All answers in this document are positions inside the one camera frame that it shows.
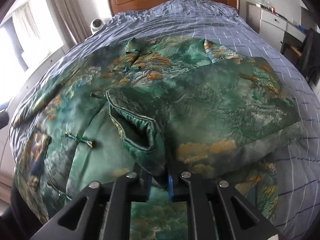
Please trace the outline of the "green floral padded jacket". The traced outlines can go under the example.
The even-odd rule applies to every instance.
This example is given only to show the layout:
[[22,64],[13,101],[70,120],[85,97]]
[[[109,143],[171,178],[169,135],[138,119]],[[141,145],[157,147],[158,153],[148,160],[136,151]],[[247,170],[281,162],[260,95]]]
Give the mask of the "green floral padded jacket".
[[15,184],[45,223],[90,182],[139,164],[151,192],[131,206],[129,238],[186,239],[187,205],[168,196],[169,157],[230,181],[273,222],[271,153],[301,132],[296,103],[262,57],[192,37],[133,38],[75,60],[20,108]]

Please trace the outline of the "blue plaid bed duvet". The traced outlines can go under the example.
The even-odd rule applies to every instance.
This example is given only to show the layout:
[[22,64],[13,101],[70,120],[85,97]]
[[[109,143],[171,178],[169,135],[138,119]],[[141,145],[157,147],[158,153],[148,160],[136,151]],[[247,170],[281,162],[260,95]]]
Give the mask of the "blue plaid bed duvet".
[[[22,100],[20,108],[50,77],[60,74],[75,60],[96,50],[133,38],[159,41],[168,36],[205,39],[245,56],[262,57],[276,72],[296,103],[302,132],[299,138],[271,153],[276,167],[278,207],[271,222],[287,239],[319,238],[319,101],[306,79],[280,52],[272,48],[239,16],[222,3],[208,0],[170,0],[149,10],[116,14],[93,36],[73,47],[48,70]],[[19,239],[29,239],[45,223],[22,199],[14,179],[11,211],[20,229]]]

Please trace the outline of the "white round desk fan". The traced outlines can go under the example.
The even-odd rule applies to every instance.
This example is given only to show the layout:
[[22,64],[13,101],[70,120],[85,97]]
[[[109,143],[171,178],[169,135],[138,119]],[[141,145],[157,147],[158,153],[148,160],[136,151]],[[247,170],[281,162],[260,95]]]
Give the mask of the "white round desk fan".
[[91,23],[90,23],[90,29],[92,34],[95,34],[96,32],[98,32],[102,27],[103,27],[104,23],[101,19],[96,18],[94,19]]

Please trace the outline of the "black coat on chair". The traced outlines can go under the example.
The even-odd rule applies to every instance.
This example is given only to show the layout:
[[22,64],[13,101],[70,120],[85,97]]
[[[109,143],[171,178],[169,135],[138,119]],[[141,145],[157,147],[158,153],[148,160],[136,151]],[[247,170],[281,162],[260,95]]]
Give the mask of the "black coat on chair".
[[307,30],[298,69],[308,82],[312,81],[314,85],[319,81],[319,48],[319,33],[312,28]]

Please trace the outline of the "blue item on desk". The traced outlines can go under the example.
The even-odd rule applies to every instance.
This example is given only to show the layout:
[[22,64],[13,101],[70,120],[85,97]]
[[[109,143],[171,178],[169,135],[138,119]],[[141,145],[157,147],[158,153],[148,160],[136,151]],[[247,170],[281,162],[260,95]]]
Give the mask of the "blue item on desk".
[[297,28],[298,28],[301,32],[306,33],[306,29],[303,28],[301,25],[298,25]]

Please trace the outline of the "white vanity desk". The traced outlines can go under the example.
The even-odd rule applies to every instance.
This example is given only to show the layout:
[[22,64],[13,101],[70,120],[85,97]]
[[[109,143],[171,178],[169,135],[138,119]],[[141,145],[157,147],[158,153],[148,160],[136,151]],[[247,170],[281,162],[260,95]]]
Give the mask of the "white vanity desk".
[[246,2],[246,22],[277,51],[285,45],[301,46],[306,37],[289,21],[250,2]]

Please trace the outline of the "beige window curtain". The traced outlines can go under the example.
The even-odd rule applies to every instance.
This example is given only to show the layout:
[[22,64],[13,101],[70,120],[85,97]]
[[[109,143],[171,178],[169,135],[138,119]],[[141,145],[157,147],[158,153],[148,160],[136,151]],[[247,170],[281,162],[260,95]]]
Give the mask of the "beige window curtain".
[[91,36],[78,0],[50,0],[69,48]]

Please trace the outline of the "dark wooden chair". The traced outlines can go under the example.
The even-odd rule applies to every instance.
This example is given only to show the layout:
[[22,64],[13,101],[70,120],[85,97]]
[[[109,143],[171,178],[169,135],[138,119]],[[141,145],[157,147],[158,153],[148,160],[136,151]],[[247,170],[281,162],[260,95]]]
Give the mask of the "dark wooden chair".
[[289,61],[297,61],[302,57],[302,52],[299,50],[299,46],[283,42],[280,51]]

